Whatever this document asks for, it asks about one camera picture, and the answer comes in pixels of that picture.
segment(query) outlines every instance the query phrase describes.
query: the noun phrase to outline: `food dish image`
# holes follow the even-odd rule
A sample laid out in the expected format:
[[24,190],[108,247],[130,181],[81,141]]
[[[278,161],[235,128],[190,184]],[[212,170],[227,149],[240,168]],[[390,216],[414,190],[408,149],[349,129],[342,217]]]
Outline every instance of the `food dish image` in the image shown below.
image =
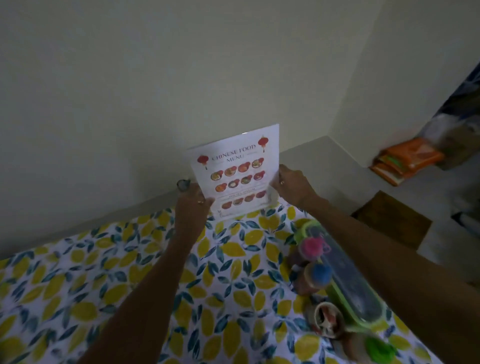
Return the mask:
[[230,188],[235,188],[235,187],[237,187],[237,186],[239,185],[239,182],[240,182],[240,180],[239,180],[239,179],[236,179],[236,180],[234,180],[234,181],[231,181],[231,182],[228,184],[228,186],[229,186]]
[[247,197],[245,197],[245,202],[250,202],[255,198],[255,194],[250,194]]
[[256,159],[252,162],[252,168],[258,168],[262,165],[262,163],[264,162],[264,159],[263,158],[259,158],[259,159]]
[[239,165],[239,172],[240,173],[246,172],[248,170],[248,167],[250,167],[250,162],[240,164]]
[[266,190],[261,191],[261,192],[257,193],[257,194],[255,195],[255,197],[256,197],[256,198],[262,198],[263,196],[265,196],[266,193],[267,193]]
[[241,184],[248,184],[248,183],[250,183],[251,180],[252,180],[252,175],[249,174],[247,177],[243,177],[241,179]]
[[258,181],[258,180],[261,180],[265,175],[265,171],[261,171],[261,172],[258,172],[256,173],[254,176],[253,176],[253,179]]
[[218,172],[213,172],[210,178],[212,181],[218,181],[223,176],[223,171],[219,170]]
[[217,191],[217,192],[223,192],[226,189],[227,189],[227,184],[226,183],[219,184],[217,187],[215,187],[215,191]]
[[233,176],[233,175],[235,174],[235,171],[236,171],[236,170],[237,170],[237,167],[235,167],[235,166],[230,167],[230,168],[227,168],[227,169],[225,170],[225,175],[226,175],[227,177],[231,177],[231,176]]

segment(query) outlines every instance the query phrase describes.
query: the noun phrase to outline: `yellow lemon pattern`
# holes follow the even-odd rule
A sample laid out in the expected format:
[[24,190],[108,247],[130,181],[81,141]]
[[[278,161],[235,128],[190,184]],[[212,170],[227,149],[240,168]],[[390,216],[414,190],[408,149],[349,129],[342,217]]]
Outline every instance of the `yellow lemon pattern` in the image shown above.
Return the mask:
[[[182,267],[159,362],[346,364],[308,332],[310,299],[291,290],[295,272],[285,257],[310,219],[280,204],[231,220],[210,217]],[[2,360],[77,361],[163,254],[174,226],[174,210],[165,209],[1,260]],[[395,363],[430,362],[390,309],[373,330],[398,350]]]

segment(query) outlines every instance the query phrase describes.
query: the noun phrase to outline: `plastic container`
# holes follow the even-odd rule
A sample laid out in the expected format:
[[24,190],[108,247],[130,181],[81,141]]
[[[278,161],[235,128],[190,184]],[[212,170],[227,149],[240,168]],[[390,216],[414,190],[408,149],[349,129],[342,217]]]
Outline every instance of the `plastic container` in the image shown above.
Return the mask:
[[310,304],[305,318],[312,331],[326,338],[337,339],[345,332],[345,320],[340,310],[330,302]]
[[347,333],[332,345],[338,357],[355,363],[390,364],[395,358],[395,348],[372,333]]
[[331,248],[322,256],[322,262],[332,269],[332,284],[326,288],[328,297],[342,312],[347,331],[369,330],[383,318],[384,305],[326,230],[323,236]]
[[290,267],[294,265],[302,267],[309,262],[316,262],[330,251],[321,227],[318,221],[312,220],[297,230],[294,236],[297,246],[287,256],[287,264]]
[[321,263],[309,263],[294,280],[293,287],[299,296],[310,296],[324,290],[332,279],[330,267]]

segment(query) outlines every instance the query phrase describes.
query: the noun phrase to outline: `menu card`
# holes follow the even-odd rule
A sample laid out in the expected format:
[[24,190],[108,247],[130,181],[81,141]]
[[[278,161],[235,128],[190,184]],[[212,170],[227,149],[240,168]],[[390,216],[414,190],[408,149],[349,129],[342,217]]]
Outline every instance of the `menu card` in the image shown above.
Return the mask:
[[187,150],[212,213],[223,220],[276,204],[270,186],[278,178],[278,124]]

